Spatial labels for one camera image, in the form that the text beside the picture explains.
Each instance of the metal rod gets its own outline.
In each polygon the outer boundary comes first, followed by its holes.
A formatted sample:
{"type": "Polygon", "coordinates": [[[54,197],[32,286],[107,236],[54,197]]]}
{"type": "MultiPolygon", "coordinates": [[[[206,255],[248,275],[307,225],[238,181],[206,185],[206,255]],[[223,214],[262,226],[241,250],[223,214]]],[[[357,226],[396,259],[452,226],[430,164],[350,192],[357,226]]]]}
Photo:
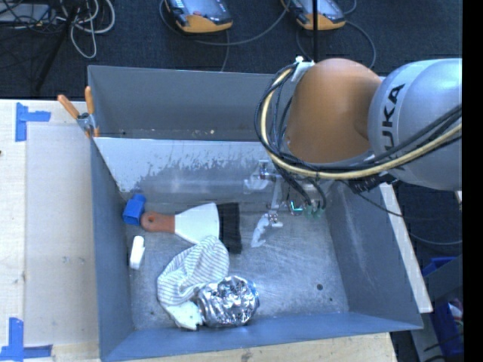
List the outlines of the metal rod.
{"type": "Polygon", "coordinates": [[[73,0],[72,2],[72,7],[69,12],[69,16],[66,19],[66,28],[65,31],[61,31],[59,36],[57,36],[57,40],[54,46],[54,49],[52,52],[48,55],[47,60],[45,61],[42,70],[39,74],[37,84],[35,85],[34,88],[34,95],[38,96],[40,94],[40,89],[42,88],[42,85],[44,84],[45,79],[47,78],[47,74],[50,71],[52,64],[54,63],[55,57],[57,56],[57,53],[59,52],[60,46],[62,45],[63,40],[66,38],[67,33],[69,32],[70,26],[73,26],[73,21],[75,19],[75,16],[78,12],[78,9],[81,6],[81,3],[84,0],[73,0]]]}
{"type": "Polygon", "coordinates": [[[312,0],[312,23],[313,23],[313,50],[314,63],[318,62],[318,8],[317,0],[312,0]]]}

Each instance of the wooden handle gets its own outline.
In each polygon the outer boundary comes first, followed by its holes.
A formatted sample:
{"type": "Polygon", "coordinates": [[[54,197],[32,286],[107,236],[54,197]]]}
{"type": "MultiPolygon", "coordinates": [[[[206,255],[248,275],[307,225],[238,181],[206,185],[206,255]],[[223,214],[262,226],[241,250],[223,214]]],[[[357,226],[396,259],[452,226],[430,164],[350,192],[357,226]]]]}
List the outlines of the wooden handle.
{"type": "Polygon", "coordinates": [[[148,232],[174,232],[174,215],[145,212],[141,215],[141,226],[148,232]]]}
{"type": "Polygon", "coordinates": [[[72,102],[67,99],[65,95],[57,95],[57,100],[62,104],[62,106],[67,110],[67,112],[74,118],[77,119],[79,116],[78,110],[74,107],[72,102]]]}
{"type": "Polygon", "coordinates": [[[90,86],[86,86],[84,90],[85,103],[88,105],[88,113],[94,114],[94,100],[92,99],[92,90],[90,86]]]}

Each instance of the gray bin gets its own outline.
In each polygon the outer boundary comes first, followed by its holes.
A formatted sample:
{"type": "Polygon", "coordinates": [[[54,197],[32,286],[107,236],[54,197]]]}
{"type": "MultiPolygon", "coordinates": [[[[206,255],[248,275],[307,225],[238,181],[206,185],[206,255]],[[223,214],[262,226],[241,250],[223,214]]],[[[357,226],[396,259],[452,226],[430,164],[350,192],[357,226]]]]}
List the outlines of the gray bin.
{"type": "MultiPolygon", "coordinates": [[[[91,143],[100,357],[130,360],[416,330],[421,316],[386,212],[340,183],[321,219],[281,211],[282,228],[251,247],[273,185],[244,180],[268,160],[254,112],[271,75],[89,66],[101,137],[91,143]],[[178,213],[237,201],[243,250],[230,274],[252,280],[260,308],[243,327],[182,330],[157,302],[156,279],[191,244],[123,222],[134,193],[178,213]],[[128,257],[145,238],[139,270],[128,257]]],[[[367,196],[384,206],[379,189],[367,196]]]]}

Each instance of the bin floor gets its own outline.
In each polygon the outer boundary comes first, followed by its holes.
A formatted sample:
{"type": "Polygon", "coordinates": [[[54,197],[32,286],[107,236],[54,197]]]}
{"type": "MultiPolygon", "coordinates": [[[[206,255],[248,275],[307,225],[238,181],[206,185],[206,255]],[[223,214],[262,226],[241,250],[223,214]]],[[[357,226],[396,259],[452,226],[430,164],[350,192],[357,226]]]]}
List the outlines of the bin floor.
{"type": "MultiPolygon", "coordinates": [[[[348,311],[325,216],[307,219],[281,212],[278,221],[283,227],[268,228],[262,235],[265,244],[252,247],[253,232],[262,215],[241,212],[243,250],[229,256],[229,274],[250,279],[257,287],[260,307],[256,316],[348,311]]],[[[140,269],[130,270],[134,326],[138,330],[176,326],[158,302],[156,281],[166,265],[192,244],[169,233],[126,227],[128,243],[135,235],[142,235],[146,248],[140,269]]]]}

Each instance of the blue object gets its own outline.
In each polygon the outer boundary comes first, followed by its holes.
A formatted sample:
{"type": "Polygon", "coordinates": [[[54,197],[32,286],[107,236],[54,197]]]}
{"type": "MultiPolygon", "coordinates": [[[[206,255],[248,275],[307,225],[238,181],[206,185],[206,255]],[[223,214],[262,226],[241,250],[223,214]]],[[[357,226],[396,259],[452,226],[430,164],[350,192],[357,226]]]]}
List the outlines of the blue object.
{"type": "Polygon", "coordinates": [[[141,215],[144,213],[144,203],[146,203],[146,197],[143,195],[134,195],[131,197],[122,214],[122,219],[126,224],[140,224],[141,215]]]}
{"type": "Polygon", "coordinates": [[[24,358],[50,357],[52,345],[39,347],[23,347],[23,321],[9,318],[8,346],[0,351],[0,360],[23,362],[24,358]]]}
{"type": "Polygon", "coordinates": [[[27,139],[27,122],[49,122],[50,112],[29,112],[29,107],[17,102],[17,121],[15,127],[15,142],[27,139]]]}
{"type": "Polygon", "coordinates": [[[453,260],[454,256],[432,257],[431,263],[421,270],[422,276],[428,276],[431,272],[436,271],[439,267],[453,260]]]}
{"type": "Polygon", "coordinates": [[[464,344],[454,321],[449,304],[437,305],[430,315],[432,326],[438,338],[439,347],[445,357],[453,357],[464,352],[464,344]]]}
{"type": "MultiPolygon", "coordinates": [[[[421,270],[421,274],[426,277],[453,259],[455,259],[455,256],[433,257],[431,263],[421,270]]],[[[429,317],[443,355],[453,357],[462,354],[464,344],[449,308],[449,302],[438,304],[429,314],[429,317]]]]}

